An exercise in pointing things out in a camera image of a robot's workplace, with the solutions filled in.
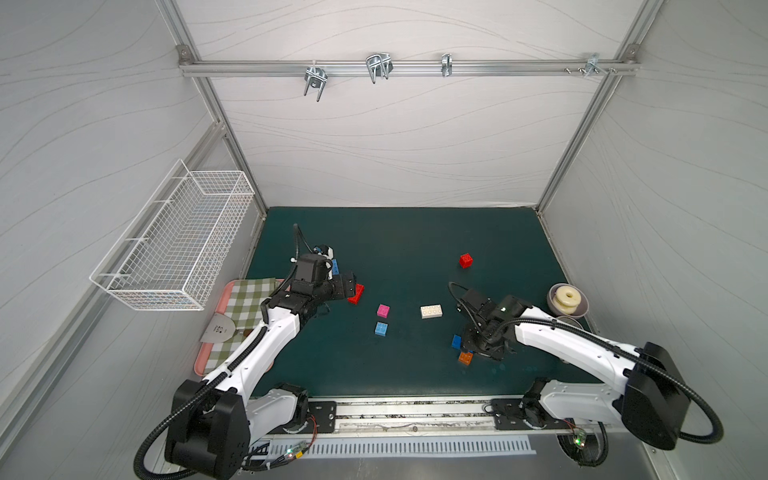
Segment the orange small lego brick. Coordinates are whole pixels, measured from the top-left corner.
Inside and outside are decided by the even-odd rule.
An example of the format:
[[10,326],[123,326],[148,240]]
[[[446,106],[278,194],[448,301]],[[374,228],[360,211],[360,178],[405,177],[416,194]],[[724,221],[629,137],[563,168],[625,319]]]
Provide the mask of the orange small lego brick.
[[466,366],[469,366],[473,360],[472,352],[461,352],[458,357],[458,361]]

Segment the red long lego brick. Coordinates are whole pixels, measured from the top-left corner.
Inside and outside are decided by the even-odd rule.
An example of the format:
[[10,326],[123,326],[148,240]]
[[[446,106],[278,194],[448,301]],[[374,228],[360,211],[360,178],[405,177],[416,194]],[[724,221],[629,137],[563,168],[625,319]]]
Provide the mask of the red long lego brick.
[[365,287],[362,284],[356,284],[355,294],[352,297],[348,298],[347,301],[351,304],[357,305],[361,299],[364,289]]

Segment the white long lego brick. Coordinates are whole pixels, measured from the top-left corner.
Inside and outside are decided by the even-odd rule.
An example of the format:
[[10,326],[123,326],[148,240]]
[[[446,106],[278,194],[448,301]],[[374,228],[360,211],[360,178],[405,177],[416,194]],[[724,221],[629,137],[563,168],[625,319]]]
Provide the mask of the white long lego brick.
[[424,305],[420,307],[420,315],[422,319],[440,318],[443,315],[443,310],[439,304]]

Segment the small red lego cube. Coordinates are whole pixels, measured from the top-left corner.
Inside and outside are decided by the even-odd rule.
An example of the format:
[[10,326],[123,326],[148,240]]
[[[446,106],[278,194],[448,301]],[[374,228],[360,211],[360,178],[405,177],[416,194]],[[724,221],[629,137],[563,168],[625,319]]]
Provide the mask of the small red lego cube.
[[473,258],[470,254],[463,254],[459,258],[459,265],[466,269],[469,268],[473,263]]

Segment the light blue small lego brick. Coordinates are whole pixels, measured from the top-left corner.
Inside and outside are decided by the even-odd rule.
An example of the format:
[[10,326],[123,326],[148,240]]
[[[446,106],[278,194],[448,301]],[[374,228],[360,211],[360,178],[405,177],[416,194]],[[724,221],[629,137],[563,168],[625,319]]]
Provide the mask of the light blue small lego brick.
[[388,324],[384,322],[378,322],[375,326],[375,334],[384,337],[387,334]]

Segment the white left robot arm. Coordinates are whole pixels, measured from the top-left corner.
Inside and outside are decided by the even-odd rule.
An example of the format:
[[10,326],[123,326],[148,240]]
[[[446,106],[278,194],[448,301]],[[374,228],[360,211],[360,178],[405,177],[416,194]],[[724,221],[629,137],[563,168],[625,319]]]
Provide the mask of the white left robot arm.
[[331,300],[356,294],[351,273],[333,271],[331,247],[299,255],[288,279],[262,303],[256,328],[223,364],[200,381],[176,390],[162,432],[164,457],[180,475],[229,479],[241,467],[253,441],[280,426],[301,426],[308,412],[305,390],[287,384],[252,399],[258,382],[278,354]]

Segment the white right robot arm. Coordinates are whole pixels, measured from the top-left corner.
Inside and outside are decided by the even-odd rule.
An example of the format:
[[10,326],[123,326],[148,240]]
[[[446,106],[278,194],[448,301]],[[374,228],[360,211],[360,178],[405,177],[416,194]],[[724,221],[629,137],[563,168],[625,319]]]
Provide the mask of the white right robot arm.
[[691,400],[677,386],[681,374],[663,347],[595,336],[513,296],[495,302],[468,289],[456,302],[469,321],[462,351],[500,361],[515,346],[533,347],[597,380],[538,378],[517,405],[506,408],[506,417],[531,429],[561,428],[567,420],[617,422],[652,447],[676,447]]

